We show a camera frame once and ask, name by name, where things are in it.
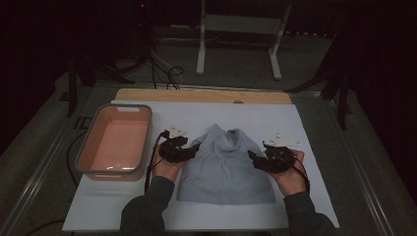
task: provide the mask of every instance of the dark background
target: dark background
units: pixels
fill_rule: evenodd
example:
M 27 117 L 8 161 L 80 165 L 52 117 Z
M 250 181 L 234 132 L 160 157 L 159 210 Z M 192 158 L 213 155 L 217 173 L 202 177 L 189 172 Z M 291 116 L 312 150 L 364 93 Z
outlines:
M 208 12 L 266 17 L 276 14 L 257 11 L 250 1 L 240 1 L 239 6 L 234 2 L 208 1 Z M 149 20 L 159 27 L 175 24 L 194 28 L 199 24 L 200 1 L 154 0 L 146 3 L 151 17 L 138 8 L 142 3 L 0 1 L 0 153 L 54 92 L 54 82 L 67 71 L 68 59 L 77 56 L 74 51 L 111 65 L 114 59 L 132 58 L 146 51 L 139 46 L 132 52 L 126 46 L 134 40 L 152 38 L 150 32 L 144 34 L 138 25 L 150 24 Z M 278 3 L 266 0 L 265 4 Z M 293 4 L 286 29 L 292 36 L 306 32 L 334 37 L 321 71 L 348 68 L 349 87 L 357 92 L 414 200 L 417 199 L 416 13 L 417 3 L 406 0 L 360 4 L 302 1 Z

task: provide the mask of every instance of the metal frame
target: metal frame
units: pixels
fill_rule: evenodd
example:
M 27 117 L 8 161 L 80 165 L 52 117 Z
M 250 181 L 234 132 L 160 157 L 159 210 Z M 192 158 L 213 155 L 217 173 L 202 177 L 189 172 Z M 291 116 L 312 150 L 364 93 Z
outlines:
M 273 78 L 280 80 L 282 78 L 279 69 L 276 52 L 282 41 L 285 31 L 286 21 L 291 10 L 291 5 L 287 5 L 281 19 L 268 18 L 249 18 L 249 17 L 233 17 L 206 14 L 206 0 L 202 0 L 202 15 L 200 23 L 200 48 L 197 59 L 197 75 L 201 76 L 205 72 L 206 63 L 206 30 L 221 31 L 241 31 L 255 32 L 265 34 L 275 34 L 276 39 L 274 45 L 268 50 L 270 65 L 272 67 Z

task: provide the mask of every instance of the crumpled fabric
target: crumpled fabric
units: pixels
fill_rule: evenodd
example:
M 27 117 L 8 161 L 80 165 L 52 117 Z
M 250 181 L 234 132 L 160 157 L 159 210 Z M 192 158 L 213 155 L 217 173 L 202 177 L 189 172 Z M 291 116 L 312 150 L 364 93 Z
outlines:
M 201 144 L 195 158 L 183 167 L 178 201 L 216 205 L 273 203 L 273 189 L 265 171 L 256 169 L 248 149 L 264 154 L 239 129 L 223 131 L 214 124 L 191 142 Z

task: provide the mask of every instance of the wooden board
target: wooden board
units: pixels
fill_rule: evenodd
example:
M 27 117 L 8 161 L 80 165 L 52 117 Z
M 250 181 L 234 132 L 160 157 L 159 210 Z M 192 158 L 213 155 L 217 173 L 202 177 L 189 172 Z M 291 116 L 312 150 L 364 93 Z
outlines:
M 121 88 L 116 100 L 292 104 L 285 92 Z

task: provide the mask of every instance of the gray sleeve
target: gray sleeve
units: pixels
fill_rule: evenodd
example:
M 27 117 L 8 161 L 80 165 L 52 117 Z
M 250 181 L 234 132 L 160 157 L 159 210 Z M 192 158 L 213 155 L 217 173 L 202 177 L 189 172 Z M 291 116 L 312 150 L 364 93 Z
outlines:
M 334 225 L 327 216 L 317 213 L 307 192 L 284 198 L 290 234 L 293 236 L 336 235 Z
M 152 177 L 143 196 L 130 200 L 122 211 L 120 235 L 162 235 L 165 224 L 162 212 L 168 207 L 174 183 L 164 177 Z

